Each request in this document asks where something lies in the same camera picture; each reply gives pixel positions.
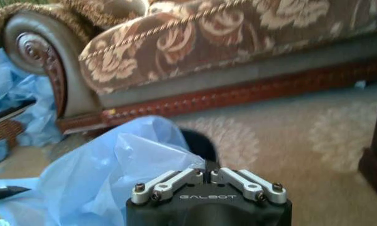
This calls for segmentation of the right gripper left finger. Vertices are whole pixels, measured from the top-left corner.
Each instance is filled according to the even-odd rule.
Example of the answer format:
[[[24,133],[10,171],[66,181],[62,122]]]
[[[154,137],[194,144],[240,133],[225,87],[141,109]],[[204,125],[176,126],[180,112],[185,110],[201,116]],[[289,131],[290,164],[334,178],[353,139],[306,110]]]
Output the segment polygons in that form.
[[[206,164],[192,164],[186,169],[168,170],[153,177],[144,177],[132,189],[132,203],[144,205],[169,201],[185,185],[202,184],[205,172]]]

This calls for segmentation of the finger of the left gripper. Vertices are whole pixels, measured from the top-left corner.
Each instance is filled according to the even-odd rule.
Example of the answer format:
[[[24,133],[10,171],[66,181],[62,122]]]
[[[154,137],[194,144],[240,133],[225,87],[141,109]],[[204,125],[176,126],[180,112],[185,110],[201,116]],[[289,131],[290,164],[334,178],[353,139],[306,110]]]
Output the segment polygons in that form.
[[[0,182],[0,196],[13,196],[29,190],[29,188],[21,186],[10,186]]]
[[[25,100],[21,102],[21,105],[18,107],[10,107],[0,111],[0,122],[21,114],[28,109],[28,107],[30,107],[34,103],[36,103],[34,100]]]

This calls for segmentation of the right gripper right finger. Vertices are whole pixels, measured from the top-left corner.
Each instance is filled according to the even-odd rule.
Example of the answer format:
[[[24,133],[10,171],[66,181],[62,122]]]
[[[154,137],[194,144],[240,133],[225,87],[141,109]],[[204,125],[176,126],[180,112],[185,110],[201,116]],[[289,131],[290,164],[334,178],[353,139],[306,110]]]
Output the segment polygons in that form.
[[[246,200],[257,203],[265,200],[273,204],[286,203],[286,190],[278,183],[270,183],[250,171],[232,170],[226,167],[217,168],[210,172],[210,181],[216,184],[232,185]]]

